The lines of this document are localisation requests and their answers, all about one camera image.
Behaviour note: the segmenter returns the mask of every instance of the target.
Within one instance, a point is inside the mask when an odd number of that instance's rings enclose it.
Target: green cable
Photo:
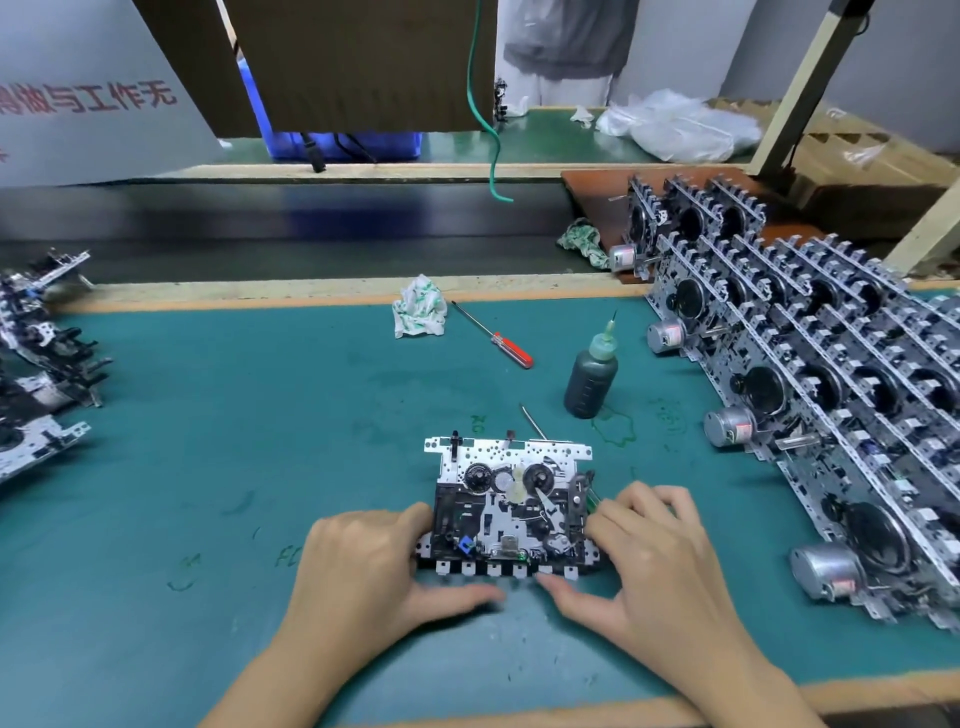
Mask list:
[[[480,126],[484,128],[484,131],[487,132],[490,136],[493,137],[493,141],[496,143],[496,151],[493,153],[493,161],[490,163],[490,193],[493,195],[495,200],[499,200],[501,203],[511,203],[513,198],[504,197],[496,191],[496,187],[493,186],[493,177],[496,172],[496,161],[500,157],[500,135],[496,132],[490,124],[487,123],[487,120],[480,115],[480,112],[477,110],[477,105],[473,101],[473,56],[476,54],[477,50],[477,36],[480,35],[480,16],[483,10],[483,0],[477,0],[477,15],[476,19],[473,21],[473,40],[470,42],[470,58],[467,61],[467,103],[470,104],[470,110],[473,112],[473,117],[480,122]]]

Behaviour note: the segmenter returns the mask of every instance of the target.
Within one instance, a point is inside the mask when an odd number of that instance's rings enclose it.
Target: blue container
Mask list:
[[[303,140],[299,133],[275,132],[270,128],[270,119],[263,109],[260,94],[253,82],[253,75],[247,61],[238,62],[240,76],[247,87],[247,95],[253,107],[253,115],[267,144],[267,151],[277,161],[306,161],[306,152],[303,149]],[[423,141],[421,132],[359,132],[354,133],[357,141],[363,144],[371,156],[377,161],[406,161],[420,156],[420,144]],[[346,154],[333,140],[332,133],[311,133],[310,138],[317,142],[317,146],[324,152],[328,161],[365,161],[363,153],[349,140],[345,134],[340,134],[340,143],[347,149],[356,152],[356,157]]]

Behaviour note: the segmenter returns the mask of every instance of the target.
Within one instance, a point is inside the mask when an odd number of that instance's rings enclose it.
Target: screwdriver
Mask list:
[[[505,339],[500,335],[500,332],[493,333],[479,321],[470,316],[456,301],[451,301],[453,307],[460,311],[464,316],[469,318],[474,324],[483,329],[487,334],[490,335],[490,340],[493,342],[493,345],[500,349],[502,352],[507,354],[511,359],[513,359],[517,364],[519,364],[524,369],[530,369],[534,365],[534,357],[525,352],[519,346],[509,339]]]

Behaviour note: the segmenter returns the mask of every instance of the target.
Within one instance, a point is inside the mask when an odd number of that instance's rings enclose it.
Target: person's left hand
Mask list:
[[[422,624],[506,598],[491,584],[427,588],[414,581],[414,546],[432,524],[426,503],[314,523],[275,644],[327,675],[335,667],[330,676],[343,684]]]

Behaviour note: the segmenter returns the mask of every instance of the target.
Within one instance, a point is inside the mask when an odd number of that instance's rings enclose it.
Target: white poster board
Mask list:
[[[0,9],[0,187],[150,177],[222,156],[131,0]]]

